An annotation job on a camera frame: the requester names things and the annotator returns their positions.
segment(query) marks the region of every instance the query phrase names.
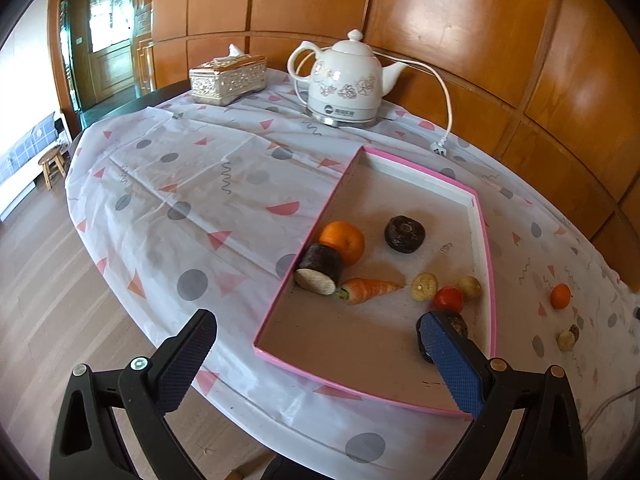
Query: blue plaid bedding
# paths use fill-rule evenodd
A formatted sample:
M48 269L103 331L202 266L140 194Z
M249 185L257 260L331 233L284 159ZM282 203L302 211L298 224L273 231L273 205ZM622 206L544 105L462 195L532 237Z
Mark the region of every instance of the blue plaid bedding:
M9 151L0 155L0 184L57 138L58 132L51 114L23 135Z

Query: red cherry tomato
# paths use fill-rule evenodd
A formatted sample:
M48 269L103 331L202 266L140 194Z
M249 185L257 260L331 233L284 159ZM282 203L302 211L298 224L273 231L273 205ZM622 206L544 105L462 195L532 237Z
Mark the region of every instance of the red cherry tomato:
M465 306L465 298L462 292L454 286L444 286L436 292L433 306L438 310L451 309L460 312Z

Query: kettle spout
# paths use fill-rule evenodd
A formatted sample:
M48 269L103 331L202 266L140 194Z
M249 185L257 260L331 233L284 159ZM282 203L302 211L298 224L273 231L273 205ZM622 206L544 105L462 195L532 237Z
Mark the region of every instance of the kettle spout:
M385 66L382 69L382 95L387 95L398 81L398 76L402 69L406 67L406 63L397 61L393 65Z

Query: blue gripper pad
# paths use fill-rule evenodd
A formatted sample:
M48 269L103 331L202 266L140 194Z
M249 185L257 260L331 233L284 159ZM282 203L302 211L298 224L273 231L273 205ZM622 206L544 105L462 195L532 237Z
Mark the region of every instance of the blue gripper pad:
M484 408L482 383L458 346L429 314L422 316L420 337L458 408L478 418Z

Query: kettle lid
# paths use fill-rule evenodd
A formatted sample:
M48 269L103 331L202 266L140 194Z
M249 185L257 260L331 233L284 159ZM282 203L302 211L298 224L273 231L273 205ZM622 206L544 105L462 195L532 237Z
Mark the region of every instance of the kettle lid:
M331 50L343 52L345 54L355 54L356 56L373 56L373 51L366 43L362 43L362 33L354 28L347 34L348 40L338 41Z

